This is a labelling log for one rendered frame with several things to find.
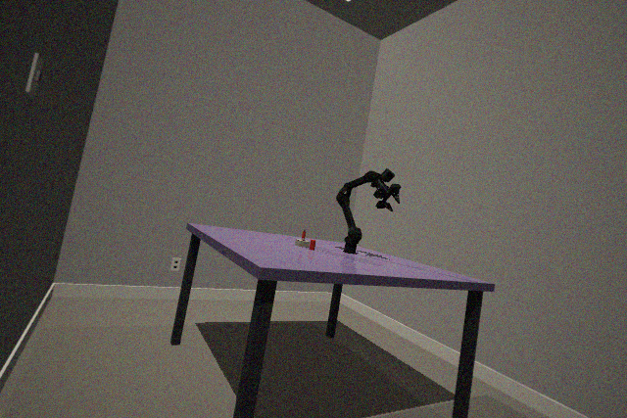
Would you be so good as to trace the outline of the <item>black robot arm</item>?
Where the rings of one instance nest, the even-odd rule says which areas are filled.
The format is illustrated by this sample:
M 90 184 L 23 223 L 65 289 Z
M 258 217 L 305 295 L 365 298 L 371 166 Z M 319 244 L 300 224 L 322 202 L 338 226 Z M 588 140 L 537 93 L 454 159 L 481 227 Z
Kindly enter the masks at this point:
M 360 228 L 357 228 L 351 210 L 350 210 L 350 196 L 353 188 L 363 185 L 364 183 L 371 182 L 371 187 L 376 187 L 376 191 L 373 196 L 378 199 L 382 199 L 381 196 L 383 193 L 387 192 L 384 187 L 381 185 L 385 184 L 384 182 L 389 182 L 391 179 L 395 177 L 395 174 L 389 169 L 386 168 L 381 174 L 375 171 L 367 172 L 363 177 L 355 179 L 351 182 L 345 183 L 343 188 L 339 191 L 336 200 L 338 204 L 342 207 L 343 213 L 345 215 L 347 224 L 348 224 L 348 236 L 344 239 L 346 242 L 345 249 L 343 252 L 348 254 L 356 254 L 356 248 L 359 241 L 362 239 L 362 232 Z M 384 181 L 384 182 L 383 182 Z M 347 191 L 346 194 L 344 194 Z

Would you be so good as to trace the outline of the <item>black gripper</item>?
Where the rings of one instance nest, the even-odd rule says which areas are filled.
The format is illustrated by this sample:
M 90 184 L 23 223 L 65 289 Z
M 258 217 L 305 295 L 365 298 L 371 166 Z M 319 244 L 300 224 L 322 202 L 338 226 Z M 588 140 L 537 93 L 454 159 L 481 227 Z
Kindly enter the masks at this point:
M 388 209 L 390 211 L 393 211 L 390 204 L 386 203 L 386 201 L 389 199 L 389 197 L 392 195 L 394 197 L 394 199 L 396 200 L 396 202 L 399 204 L 400 203 L 400 199 L 399 199 L 399 190 L 401 189 L 401 186 L 399 184 L 392 184 L 390 187 L 386 186 L 385 184 L 381 185 L 382 187 L 384 187 L 384 189 L 387 191 L 385 193 L 382 194 L 381 198 L 383 198 L 382 201 L 379 201 L 376 204 L 376 207 L 378 209 Z M 389 188 L 389 189 L 388 189 Z

